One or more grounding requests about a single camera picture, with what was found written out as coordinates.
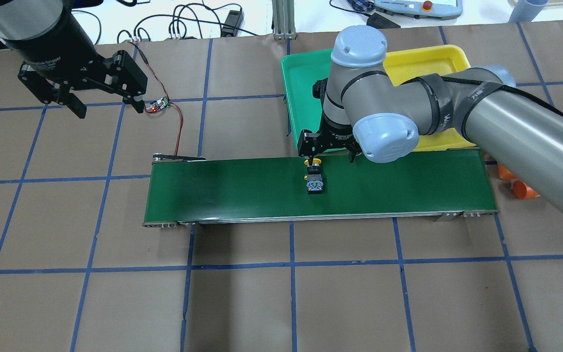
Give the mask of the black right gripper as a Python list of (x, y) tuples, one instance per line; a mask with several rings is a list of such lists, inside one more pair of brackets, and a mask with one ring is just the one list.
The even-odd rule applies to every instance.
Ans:
[(347, 149), (349, 163), (354, 163), (360, 154), (360, 145), (353, 136), (350, 124), (334, 122), (326, 114), (320, 118), (319, 133), (302, 130), (297, 143), (299, 156), (307, 158), (307, 168), (317, 167), (315, 158), (327, 150)]

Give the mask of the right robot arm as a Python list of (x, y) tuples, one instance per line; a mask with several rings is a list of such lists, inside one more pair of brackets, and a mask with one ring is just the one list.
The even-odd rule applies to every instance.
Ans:
[(302, 130), (299, 156), (347, 149), (389, 163), (411, 153), (422, 135), (455, 129), (563, 213), (563, 112), (515, 86), (502, 66), (425, 74), (395, 86), (384, 69), (387, 39), (350, 26), (331, 51), (329, 76), (313, 85), (322, 114)]

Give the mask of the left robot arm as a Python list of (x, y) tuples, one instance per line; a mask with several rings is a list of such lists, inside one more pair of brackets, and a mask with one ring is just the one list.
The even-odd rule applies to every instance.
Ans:
[(22, 57), (18, 79), (40, 102), (69, 107), (83, 119), (87, 107), (74, 91), (100, 89), (145, 111), (141, 67), (125, 50), (101, 56), (68, 0), (0, 0), (0, 40)]

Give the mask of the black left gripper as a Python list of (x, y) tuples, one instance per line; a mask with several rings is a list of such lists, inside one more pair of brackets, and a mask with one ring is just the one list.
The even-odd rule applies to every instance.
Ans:
[(22, 57), (18, 79), (40, 102), (84, 119), (87, 107), (71, 90), (100, 89), (145, 112), (147, 75), (125, 50), (98, 54), (70, 10), (1, 10), (0, 37)]

